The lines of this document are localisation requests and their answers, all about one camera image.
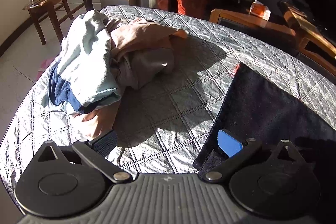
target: circular pad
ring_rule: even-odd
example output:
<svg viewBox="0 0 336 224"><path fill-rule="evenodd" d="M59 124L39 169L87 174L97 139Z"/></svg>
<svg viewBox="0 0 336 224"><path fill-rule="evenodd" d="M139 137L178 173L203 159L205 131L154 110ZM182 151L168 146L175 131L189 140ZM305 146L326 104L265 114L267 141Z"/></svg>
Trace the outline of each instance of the circular pad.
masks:
<svg viewBox="0 0 336 224"><path fill-rule="evenodd" d="M42 178L39 182L39 188L47 195L64 195L75 189L77 184L78 181L75 176L56 173Z"/></svg>
<svg viewBox="0 0 336 224"><path fill-rule="evenodd" d="M308 213L320 197L320 184L308 167L286 160L245 167L231 177L229 188L245 209L273 219Z"/></svg>
<svg viewBox="0 0 336 224"><path fill-rule="evenodd" d="M22 174L15 196L30 214L64 218L92 208L105 192L105 179L98 170L80 164L57 164L55 160L40 162L39 168Z"/></svg>

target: bed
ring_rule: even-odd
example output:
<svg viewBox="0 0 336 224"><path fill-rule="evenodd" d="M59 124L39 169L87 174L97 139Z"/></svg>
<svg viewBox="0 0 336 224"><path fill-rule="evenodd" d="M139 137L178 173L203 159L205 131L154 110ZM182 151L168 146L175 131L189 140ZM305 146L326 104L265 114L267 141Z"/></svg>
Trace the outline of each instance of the bed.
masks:
<svg viewBox="0 0 336 224"><path fill-rule="evenodd" d="M299 98L336 129L336 86L289 54L244 33L172 12L133 6L110 6L102 12L124 24L144 17L189 34L185 50L176 54L173 73L157 76L138 91L127 89L122 98L114 124L118 146L107 159L132 175L197 171L192 163L240 62ZM16 182L44 141L71 145L84 137L65 113L48 112L40 105L47 71L23 100L0 146L1 179L14 201Z"/></svg>

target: ribbed gray plastic surface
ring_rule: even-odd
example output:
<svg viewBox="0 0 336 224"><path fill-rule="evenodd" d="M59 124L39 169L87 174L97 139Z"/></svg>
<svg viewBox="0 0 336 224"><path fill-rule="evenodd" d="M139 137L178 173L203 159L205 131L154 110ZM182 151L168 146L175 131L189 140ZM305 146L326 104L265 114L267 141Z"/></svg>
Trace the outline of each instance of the ribbed gray plastic surface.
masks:
<svg viewBox="0 0 336 224"><path fill-rule="evenodd" d="M106 199L88 213L63 220L25 216L19 224L247 224L316 223L305 217L270 221L248 214L224 188L202 182L196 174L139 174L136 181L112 187Z"/></svg>

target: blue tab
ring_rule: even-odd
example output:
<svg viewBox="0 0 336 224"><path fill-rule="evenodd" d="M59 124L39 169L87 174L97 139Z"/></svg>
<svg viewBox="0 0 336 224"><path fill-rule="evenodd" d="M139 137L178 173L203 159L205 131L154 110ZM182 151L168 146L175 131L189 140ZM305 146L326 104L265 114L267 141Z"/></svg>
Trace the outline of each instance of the blue tab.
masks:
<svg viewBox="0 0 336 224"><path fill-rule="evenodd" d="M223 130L218 131L218 146L231 158L243 149L243 144Z"/></svg>

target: tissue box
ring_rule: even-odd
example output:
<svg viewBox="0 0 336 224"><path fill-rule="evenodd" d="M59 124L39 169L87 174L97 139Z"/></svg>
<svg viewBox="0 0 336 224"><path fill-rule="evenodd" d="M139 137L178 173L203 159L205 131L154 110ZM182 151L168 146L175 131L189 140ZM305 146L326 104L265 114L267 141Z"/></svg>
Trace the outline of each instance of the tissue box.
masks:
<svg viewBox="0 0 336 224"><path fill-rule="evenodd" d="M269 20L269 16L271 15L271 11L267 6L263 5L261 2L255 0L250 8L250 14L258 16L262 19Z"/></svg>

